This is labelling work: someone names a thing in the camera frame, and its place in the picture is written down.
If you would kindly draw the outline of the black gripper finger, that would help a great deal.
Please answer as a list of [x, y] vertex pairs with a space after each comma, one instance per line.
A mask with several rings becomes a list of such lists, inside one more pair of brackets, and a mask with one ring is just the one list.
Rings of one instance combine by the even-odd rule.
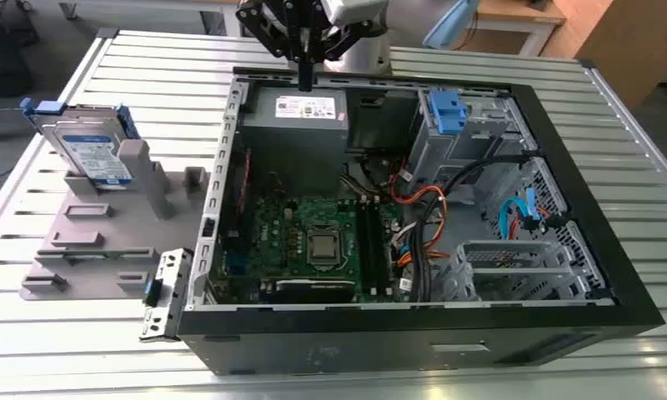
[[388, 31], [380, 22], [366, 20], [344, 27], [326, 28], [323, 40], [307, 44], [312, 82], [318, 74], [352, 73], [380, 75], [391, 70]]
[[298, 89], [307, 89], [307, 63], [302, 60], [304, 50], [298, 26], [298, 9], [294, 12], [294, 22], [280, 29], [268, 18], [264, 8], [266, 1], [240, 1], [236, 7], [236, 18], [256, 40], [263, 44], [275, 58], [286, 58], [296, 64]]

